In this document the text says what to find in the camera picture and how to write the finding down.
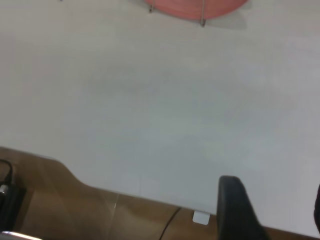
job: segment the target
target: red plate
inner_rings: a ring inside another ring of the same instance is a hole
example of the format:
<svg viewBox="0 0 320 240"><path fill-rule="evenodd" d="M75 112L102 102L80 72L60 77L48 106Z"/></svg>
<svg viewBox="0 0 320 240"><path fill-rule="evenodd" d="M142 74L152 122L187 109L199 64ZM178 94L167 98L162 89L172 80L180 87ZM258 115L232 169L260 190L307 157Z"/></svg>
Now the red plate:
<svg viewBox="0 0 320 240"><path fill-rule="evenodd" d="M153 0L145 0L152 5ZM204 18L212 19L228 14L248 0L205 0ZM200 20L203 0L155 0L154 8L167 14L184 18Z"/></svg>

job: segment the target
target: black device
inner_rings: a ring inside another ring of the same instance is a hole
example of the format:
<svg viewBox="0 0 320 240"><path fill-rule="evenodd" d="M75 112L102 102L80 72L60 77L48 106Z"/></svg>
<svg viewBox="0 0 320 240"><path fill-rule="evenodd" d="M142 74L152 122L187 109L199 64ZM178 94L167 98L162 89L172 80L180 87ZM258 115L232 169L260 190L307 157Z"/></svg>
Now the black device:
<svg viewBox="0 0 320 240"><path fill-rule="evenodd" d="M3 232L13 230L26 190L13 184L12 164L5 159L0 159L0 163L9 167L5 179L0 181L0 232Z"/></svg>

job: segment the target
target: metal hook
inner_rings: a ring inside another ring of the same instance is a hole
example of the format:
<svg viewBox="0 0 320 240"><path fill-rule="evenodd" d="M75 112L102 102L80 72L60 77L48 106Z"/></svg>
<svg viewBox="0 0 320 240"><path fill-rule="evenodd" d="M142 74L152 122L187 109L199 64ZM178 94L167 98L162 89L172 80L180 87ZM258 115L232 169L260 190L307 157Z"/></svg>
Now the metal hook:
<svg viewBox="0 0 320 240"><path fill-rule="evenodd" d="M156 4L156 0L152 0L152 5L150 5L149 13L152 13L154 11L155 4Z"/></svg>
<svg viewBox="0 0 320 240"><path fill-rule="evenodd" d="M206 0L202 0L202 12L201 12L201 27L205 27L206 25L206 19L205 19L205 5L206 5Z"/></svg>

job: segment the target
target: wooden desk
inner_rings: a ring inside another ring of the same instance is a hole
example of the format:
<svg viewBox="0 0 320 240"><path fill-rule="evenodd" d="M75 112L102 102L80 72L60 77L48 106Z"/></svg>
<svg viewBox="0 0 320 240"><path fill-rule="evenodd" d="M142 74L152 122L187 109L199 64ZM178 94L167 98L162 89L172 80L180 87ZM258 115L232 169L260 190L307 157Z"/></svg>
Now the wooden desk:
<svg viewBox="0 0 320 240"><path fill-rule="evenodd" d="M177 206L89 187L61 163L0 148L14 163L15 181L27 187L15 231L45 240L158 240ZM216 217L208 225L192 221L183 208L163 240L215 240ZM272 240L313 240L267 228Z"/></svg>

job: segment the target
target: black cord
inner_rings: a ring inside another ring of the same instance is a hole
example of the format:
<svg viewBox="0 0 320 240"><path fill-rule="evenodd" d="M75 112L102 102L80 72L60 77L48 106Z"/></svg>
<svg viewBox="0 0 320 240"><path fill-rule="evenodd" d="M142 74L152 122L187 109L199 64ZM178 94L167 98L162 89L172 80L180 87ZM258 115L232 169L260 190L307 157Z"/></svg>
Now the black cord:
<svg viewBox="0 0 320 240"><path fill-rule="evenodd" d="M172 216L170 217L169 221L166 223L162 233L161 233L161 236L159 238L159 240L162 239L162 237L164 236L165 234L165 231L167 230L167 227L169 226L169 224L172 222L172 220L175 218L175 216L177 215L177 213L181 210L181 207L178 207L177 210L175 210L175 212L172 214Z"/></svg>
<svg viewBox="0 0 320 240"><path fill-rule="evenodd" d="M12 183L12 175L13 175L13 167L11 162L4 160L4 159L0 159L1 163L5 163L9 166L9 172L6 175L6 177L4 178L4 184L10 185Z"/></svg>

